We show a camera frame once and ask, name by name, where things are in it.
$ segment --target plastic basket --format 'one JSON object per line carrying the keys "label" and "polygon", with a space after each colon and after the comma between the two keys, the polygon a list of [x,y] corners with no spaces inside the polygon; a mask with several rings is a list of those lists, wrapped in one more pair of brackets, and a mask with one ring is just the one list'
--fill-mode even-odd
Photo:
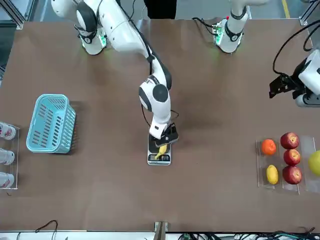
{"label": "plastic basket", "polygon": [[62,94],[43,94],[35,102],[26,146],[33,153],[70,151],[76,112]]}

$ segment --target red apple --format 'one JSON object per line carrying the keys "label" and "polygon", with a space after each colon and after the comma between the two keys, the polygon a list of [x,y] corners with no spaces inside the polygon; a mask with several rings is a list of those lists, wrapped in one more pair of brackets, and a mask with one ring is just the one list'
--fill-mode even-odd
{"label": "red apple", "polygon": [[288,184],[298,184],[302,180],[302,172],[297,166],[286,166],[282,170],[282,176]]}
{"label": "red apple", "polygon": [[287,132],[280,138],[281,146],[285,149],[295,149],[299,145],[299,137],[293,132]]}
{"label": "red apple", "polygon": [[286,164],[294,166],[300,163],[300,153],[295,149],[288,149],[283,154]]}

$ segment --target brown table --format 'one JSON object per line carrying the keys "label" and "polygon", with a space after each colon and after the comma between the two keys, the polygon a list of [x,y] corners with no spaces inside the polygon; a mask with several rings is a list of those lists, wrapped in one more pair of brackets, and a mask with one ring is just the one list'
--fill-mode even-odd
{"label": "brown table", "polygon": [[[320,231],[320,195],[258,188],[255,140],[284,132],[320,137],[320,111],[291,94],[270,100],[272,62],[300,28],[297,19],[249,20],[232,56],[192,20],[139,25],[172,73],[180,139],[167,167],[147,165],[138,87],[148,64],[138,54],[81,47],[71,23],[25,23],[17,31],[0,89],[1,120],[20,126],[18,190],[0,197],[0,229],[32,230],[57,219],[60,230]],[[291,73],[305,34],[276,68]],[[25,141],[38,96],[65,94],[77,113],[71,154],[40,154]]]}

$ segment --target fruit tray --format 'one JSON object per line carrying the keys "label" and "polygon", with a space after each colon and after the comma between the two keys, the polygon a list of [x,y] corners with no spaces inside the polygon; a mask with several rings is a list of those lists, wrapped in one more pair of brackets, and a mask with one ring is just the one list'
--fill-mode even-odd
{"label": "fruit tray", "polygon": [[18,189],[18,157],[19,157],[19,137],[20,137],[20,128],[9,124],[11,127],[15,128],[15,137],[12,140],[5,140],[0,138],[0,148],[5,150],[10,150],[14,152],[14,161],[10,165],[0,164],[0,172],[7,174],[12,174],[14,176],[14,183],[10,188],[1,188],[0,190],[10,190]]}
{"label": "fruit tray", "polygon": [[[262,142],[265,139],[272,139],[276,145],[276,152],[273,155],[265,155],[262,152]],[[282,171],[287,166],[287,164],[284,161],[283,155],[286,151],[281,145],[280,145],[280,138],[274,138],[274,137],[262,137],[258,140],[256,140],[256,162],[257,162],[257,175],[258,175],[258,186],[259,187],[265,187],[267,189],[275,190],[277,192],[291,192],[294,194],[300,194],[303,186],[305,186],[305,171],[304,171],[304,164],[303,164],[303,157],[301,155],[301,161],[296,166],[301,169],[302,172],[302,179],[299,184],[289,184],[287,183],[284,178]],[[298,152],[301,154],[301,144],[296,148]],[[267,168],[269,165],[274,165],[278,171],[278,182],[276,184],[270,184],[267,180]]]}
{"label": "fruit tray", "polygon": [[309,136],[300,137],[302,164],[304,167],[305,190],[320,193],[320,176],[315,175],[309,168],[308,160],[316,151],[315,139]]}

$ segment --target yellow banana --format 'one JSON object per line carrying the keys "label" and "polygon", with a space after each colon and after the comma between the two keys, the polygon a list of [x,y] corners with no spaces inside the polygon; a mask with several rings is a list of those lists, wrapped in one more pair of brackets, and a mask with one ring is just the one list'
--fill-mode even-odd
{"label": "yellow banana", "polygon": [[166,151],[167,151],[167,145],[163,145],[163,146],[159,147],[159,152],[158,152],[158,154],[155,156],[154,159],[155,159],[155,160],[158,160],[158,158],[159,158],[161,155],[165,154]]}

